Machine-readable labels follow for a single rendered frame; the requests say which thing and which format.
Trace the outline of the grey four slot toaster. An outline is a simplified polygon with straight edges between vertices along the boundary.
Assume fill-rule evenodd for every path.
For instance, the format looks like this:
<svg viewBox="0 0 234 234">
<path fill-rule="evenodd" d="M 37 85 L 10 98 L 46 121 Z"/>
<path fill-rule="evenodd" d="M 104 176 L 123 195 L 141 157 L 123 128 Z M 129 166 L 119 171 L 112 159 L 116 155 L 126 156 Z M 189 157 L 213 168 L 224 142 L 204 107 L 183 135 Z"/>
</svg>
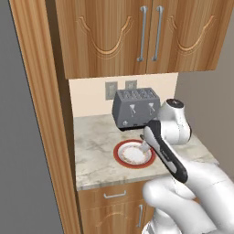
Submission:
<svg viewBox="0 0 234 234">
<path fill-rule="evenodd" d="M 119 130 L 143 128 L 157 116 L 161 103 L 152 88 L 117 90 L 112 105 L 112 117 Z"/>
</svg>

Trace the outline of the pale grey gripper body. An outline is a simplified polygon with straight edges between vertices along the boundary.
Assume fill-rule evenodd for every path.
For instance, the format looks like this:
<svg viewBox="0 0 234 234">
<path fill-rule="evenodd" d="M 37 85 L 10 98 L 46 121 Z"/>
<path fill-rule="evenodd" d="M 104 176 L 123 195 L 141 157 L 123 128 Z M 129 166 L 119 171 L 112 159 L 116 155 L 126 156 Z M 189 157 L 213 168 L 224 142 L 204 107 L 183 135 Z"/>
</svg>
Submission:
<svg viewBox="0 0 234 234">
<path fill-rule="evenodd" d="M 143 142 L 142 142 L 142 151 L 144 153 L 146 153 L 146 152 L 148 152 L 150 150 L 151 146 L 145 141 L 145 138 L 144 138 L 144 136 L 142 134 L 140 135 L 140 137 L 143 140 Z"/>
</svg>

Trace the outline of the red rimmed white plate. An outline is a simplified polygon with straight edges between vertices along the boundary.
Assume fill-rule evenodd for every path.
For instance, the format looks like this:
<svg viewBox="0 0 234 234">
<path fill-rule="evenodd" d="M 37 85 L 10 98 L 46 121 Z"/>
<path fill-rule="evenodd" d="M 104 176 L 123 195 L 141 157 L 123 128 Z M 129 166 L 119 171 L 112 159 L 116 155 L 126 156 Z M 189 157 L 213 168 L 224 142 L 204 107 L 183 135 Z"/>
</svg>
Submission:
<svg viewBox="0 0 234 234">
<path fill-rule="evenodd" d="M 117 163 L 124 167 L 142 169 L 154 162 L 156 153 L 152 148 L 144 152 L 141 140 L 130 139 L 115 145 L 113 157 Z"/>
</svg>

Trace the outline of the wooden wall cupboard door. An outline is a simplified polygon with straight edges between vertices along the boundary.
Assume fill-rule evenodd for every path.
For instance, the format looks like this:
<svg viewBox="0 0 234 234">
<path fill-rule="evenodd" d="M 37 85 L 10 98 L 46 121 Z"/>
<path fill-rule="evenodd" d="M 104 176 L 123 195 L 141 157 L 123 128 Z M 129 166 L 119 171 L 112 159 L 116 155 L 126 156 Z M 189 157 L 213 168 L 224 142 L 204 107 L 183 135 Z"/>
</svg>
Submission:
<svg viewBox="0 0 234 234">
<path fill-rule="evenodd" d="M 164 7 L 157 61 L 155 8 Z M 234 8 L 234 0 L 153 0 L 147 72 L 214 70 Z"/>
<path fill-rule="evenodd" d="M 55 0 L 68 80 L 142 75 L 146 72 L 152 0 Z M 144 60 L 143 13 L 148 7 Z"/>
</svg>

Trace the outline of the wooden drawer front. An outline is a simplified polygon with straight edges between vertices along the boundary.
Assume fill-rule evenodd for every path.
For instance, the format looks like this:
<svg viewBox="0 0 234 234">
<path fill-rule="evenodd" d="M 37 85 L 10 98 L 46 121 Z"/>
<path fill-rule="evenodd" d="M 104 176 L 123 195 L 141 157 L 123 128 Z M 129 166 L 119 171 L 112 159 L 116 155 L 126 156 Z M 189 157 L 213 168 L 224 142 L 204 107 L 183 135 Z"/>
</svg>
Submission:
<svg viewBox="0 0 234 234">
<path fill-rule="evenodd" d="M 106 207 L 113 204 L 141 200 L 143 198 L 143 185 L 144 181 L 81 190 L 78 192 L 80 209 L 86 210 L 90 208 Z M 126 195 L 124 197 L 110 199 L 105 199 L 103 197 L 104 193 L 107 195 L 121 194 L 124 192 L 124 190 L 126 190 Z"/>
</svg>

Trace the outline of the wooden base cupboard door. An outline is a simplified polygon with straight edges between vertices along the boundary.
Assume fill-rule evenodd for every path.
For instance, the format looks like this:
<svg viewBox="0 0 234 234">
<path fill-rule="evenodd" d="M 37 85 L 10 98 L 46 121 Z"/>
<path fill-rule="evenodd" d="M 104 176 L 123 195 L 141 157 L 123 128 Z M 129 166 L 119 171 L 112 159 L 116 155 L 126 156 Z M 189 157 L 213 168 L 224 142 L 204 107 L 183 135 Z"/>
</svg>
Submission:
<svg viewBox="0 0 234 234">
<path fill-rule="evenodd" d="M 144 210 L 141 227 L 137 228 L 140 204 Z M 84 210 L 81 212 L 83 234 L 141 234 L 144 212 L 142 200 Z"/>
</svg>

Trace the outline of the grey wall socket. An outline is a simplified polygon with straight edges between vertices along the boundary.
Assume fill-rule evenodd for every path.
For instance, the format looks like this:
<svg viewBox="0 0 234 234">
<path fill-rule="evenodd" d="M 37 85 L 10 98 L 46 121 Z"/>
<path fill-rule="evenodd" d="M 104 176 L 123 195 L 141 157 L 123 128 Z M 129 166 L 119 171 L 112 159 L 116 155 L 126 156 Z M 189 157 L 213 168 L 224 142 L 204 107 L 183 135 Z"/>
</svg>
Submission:
<svg viewBox="0 0 234 234">
<path fill-rule="evenodd" d="M 117 81 L 106 82 L 105 83 L 105 99 L 113 100 L 117 89 L 118 89 Z"/>
<path fill-rule="evenodd" d="M 136 80 L 127 80 L 125 81 L 125 89 L 131 90 L 137 88 L 137 81 Z"/>
</svg>

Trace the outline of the tall wooden cabinet side panel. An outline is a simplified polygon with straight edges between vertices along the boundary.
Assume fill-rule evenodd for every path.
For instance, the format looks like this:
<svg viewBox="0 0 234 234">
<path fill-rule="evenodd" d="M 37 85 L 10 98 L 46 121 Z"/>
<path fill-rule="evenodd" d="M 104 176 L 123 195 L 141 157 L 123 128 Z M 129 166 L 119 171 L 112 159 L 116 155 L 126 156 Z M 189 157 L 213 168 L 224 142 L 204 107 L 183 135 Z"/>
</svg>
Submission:
<svg viewBox="0 0 234 234">
<path fill-rule="evenodd" d="M 64 234 L 81 234 L 69 83 L 54 53 L 48 0 L 9 0 Z"/>
</svg>

